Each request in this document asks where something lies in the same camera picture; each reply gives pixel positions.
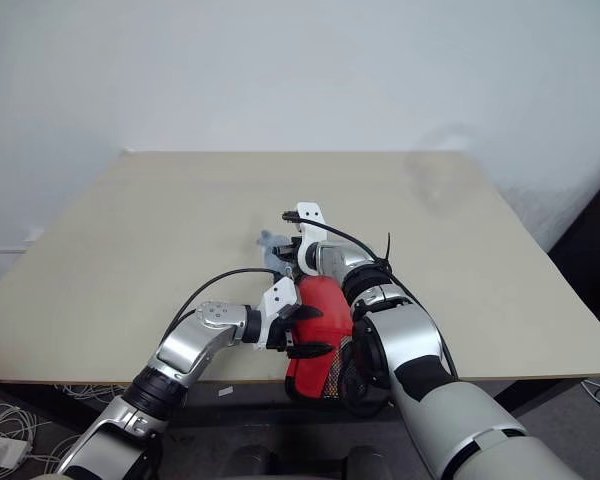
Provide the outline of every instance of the wall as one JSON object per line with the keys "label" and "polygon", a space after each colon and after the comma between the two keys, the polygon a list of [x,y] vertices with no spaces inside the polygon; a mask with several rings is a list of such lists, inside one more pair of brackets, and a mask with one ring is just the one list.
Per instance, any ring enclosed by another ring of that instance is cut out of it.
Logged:
{"label": "wall", "polygon": [[0,0],[0,248],[123,148],[461,148],[546,249],[600,186],[600,0]]}

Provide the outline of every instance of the robotic arm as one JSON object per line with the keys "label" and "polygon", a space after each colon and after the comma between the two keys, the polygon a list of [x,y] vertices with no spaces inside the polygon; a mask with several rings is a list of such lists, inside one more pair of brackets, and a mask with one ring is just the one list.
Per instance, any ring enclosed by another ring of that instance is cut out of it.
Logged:
{"label": "robotic arm", "polygon": [[[356,367],[368,383],[391,391],[433,478],[580,478],[483,390],[447,370],[452,362],[434,321],[386,260],[327,226],[315,203],[298,203],[283,218],[297,225],[301,238],[275,253],[292,261],[298,273],[329,276],[341,286],[354,322]],[[329,241],[327,231],[345,240]],[[117,480],[151,468],[151,449],[170,414],[184,403],[213,355],[238,342],[279,348],[285,339],[280,325],[301,308],[293,281],[283,277],[258,308],[206,302],[180,317],[57,473]]]}

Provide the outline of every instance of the floor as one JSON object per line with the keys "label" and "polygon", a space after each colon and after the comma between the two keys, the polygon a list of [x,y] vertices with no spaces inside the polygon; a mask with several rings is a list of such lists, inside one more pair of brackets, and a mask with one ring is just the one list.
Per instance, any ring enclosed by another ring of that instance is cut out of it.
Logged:
{"label": "floor", "polygon": [[[505,384],[481,386],[495,394]],[[600,408],[580,386],[524,415],[521,421],[583,478],[600,479]],[[42,426],[35,451],[49,453],[58,441],[72,434],[57,425]],[[172,429],[164,440],[161,479],[213,478],[231,453],[246,445],[264,445],[283,460],[337,459],[353,446],[371,445],[385,455],[396,479],[430,478],[401,422],[368,421]],[[32,478],[42,473],[42,468],[42,463],[29,460],[11,479]]]}

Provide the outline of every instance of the table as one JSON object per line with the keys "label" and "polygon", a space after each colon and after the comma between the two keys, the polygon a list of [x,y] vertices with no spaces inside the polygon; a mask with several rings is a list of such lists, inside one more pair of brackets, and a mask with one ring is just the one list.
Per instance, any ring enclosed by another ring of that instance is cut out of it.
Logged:
{"label": "table", "polygon": [[[113,162],[0,281],[0,380],[130,381],[188,293],[261,265],[260,230],[293,234],[280,213],[302,200],[377,251],[391,231],[394,271],[461,378],[600,375],[598,321],[459,153],[141,152]],[[254,304],[269,281],[227,279],[201,300]],[[245,345],[203,379],[285,369]]]}

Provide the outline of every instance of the table surface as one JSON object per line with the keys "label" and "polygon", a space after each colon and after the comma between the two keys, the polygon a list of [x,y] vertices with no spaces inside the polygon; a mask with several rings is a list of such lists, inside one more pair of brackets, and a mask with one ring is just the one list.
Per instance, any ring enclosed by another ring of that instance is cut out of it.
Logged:
{"label": "table surface", "polygon": [[[317,201],[384,251],[465,379],[600,375],[600,324],[482,173],[454,152],[128,153],[0,281],[0,380],[127,382],[182,301],[262,266],[263,229]],[[200,298],[257,304],[270,277]],[[287,360],[242,345],[203,375],[279,380]]]}

